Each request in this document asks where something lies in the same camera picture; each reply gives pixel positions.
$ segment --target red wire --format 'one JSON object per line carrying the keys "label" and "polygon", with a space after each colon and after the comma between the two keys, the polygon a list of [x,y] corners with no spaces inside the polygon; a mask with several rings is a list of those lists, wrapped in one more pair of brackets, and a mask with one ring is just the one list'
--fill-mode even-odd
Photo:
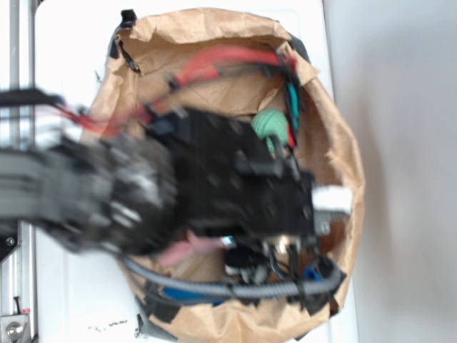
{"label": "red wire", "polygon": [[285,59],[274,51],[259,51],[239,46],[218,46],[197,54],[175,76],[175,82],[179,86],[186,86],[193,81],[206,81],[219,76],[214,64],[223,62],[224,65],[236,63],[259,63],[271,66],[280,66],[289,63],[295,69],[296,61],[291,56]]}
{"label": "red wire", "polygon": [[[274,51],[259,51],[240,46],[218,46],[197,54],[185,64],[184,68],[175,76],[174,81],[179,87],[188,86],[196,81],[210,81],[220,77],[215,64],[229,66],[242,63],[266,64],[271,66],[288,64],[292,70],[295,70],[296,60],[290,55],[278,56]],[[166,106],[164,100],[168,95],[169,93],[164,94],[150,103],[150,106],[156,113],[160,114],[164,111],[164,106]],[[144,107],[130,113],[128,116],[103,121],[75,114],[57,105],[54,107],[61,112],[63,117],[72,120],[84,129],[103,135],[119,134],[121,127],[130,119],[151,120],[151,115]],[[289,144],[291,146],[295,146],[296,144],[291,132],[289,132]]]}

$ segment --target metal rail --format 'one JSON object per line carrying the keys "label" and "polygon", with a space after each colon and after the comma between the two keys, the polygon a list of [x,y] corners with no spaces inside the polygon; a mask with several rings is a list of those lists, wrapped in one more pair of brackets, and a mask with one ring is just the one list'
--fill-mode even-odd
{"label": "metal rail", "polygon": [[[39,0],[0,0],[0,90],[34,85],[34,14]],[[33,107],[0,109],[0,147],[34,145]],[[35,229],[11,225],[12,253],[0,264],[0,342],[33,341],[37,335]]]}

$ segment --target white surface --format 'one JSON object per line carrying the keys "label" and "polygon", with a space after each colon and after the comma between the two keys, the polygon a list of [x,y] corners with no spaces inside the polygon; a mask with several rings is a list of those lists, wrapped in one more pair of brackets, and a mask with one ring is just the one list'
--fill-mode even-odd
{"label": "white surface", "polygon": [[[321,1],[220,4],[222,8],[278,19],[292,34],[302,38],[311,61],[321,70],[321,81],[331,93]],[[188,1],[174,1],[159,6],[155,1],[141,0],[46,0],[36,15],[37,84],[63,94],[70,103],[90,106],[99,86],[96,73],[103,77],[109,40],[120,23],[122,9],[135,9],[141,17],[211,5],[214,6],[213,1],[192,1],[191,6]],[[41,232],[37,254],[41,342],[138,342],[134,339],[138,310],[114,260],[103,254],[69,254]],[[352,288],[345,310],[302,342],[357,343]]]}
{"label": "white surface", "polygon": [[314,211],[336,211],[351,213],[353,194],[341,186],[319,186],[313,189]]}
{"label": "white surface", "polygon": [[336,103],[367,177],[360,342],[455,342],[457,1],[324,3]]}

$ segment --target green wire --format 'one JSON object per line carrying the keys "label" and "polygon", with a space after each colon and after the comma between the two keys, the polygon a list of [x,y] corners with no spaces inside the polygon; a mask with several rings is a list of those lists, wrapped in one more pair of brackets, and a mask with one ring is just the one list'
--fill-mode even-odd
{"label": "green wire", "polygon": [[295,130],[298,130],[298,96],[295,87],[290,82],[287,83],[288,92],[291,96],[291,107],[292,107],[292,124]]}

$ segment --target pink object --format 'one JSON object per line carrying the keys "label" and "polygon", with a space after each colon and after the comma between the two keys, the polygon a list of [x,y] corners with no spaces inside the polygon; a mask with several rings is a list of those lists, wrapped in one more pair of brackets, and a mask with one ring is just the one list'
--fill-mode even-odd
{"label": "pink object", "polygon": [[171,244],[157,258],[164,267],[178,264],[192,254],[211,254],[223,247],[219,238],[200,238],[191,230],[187,231],[187,240]]}

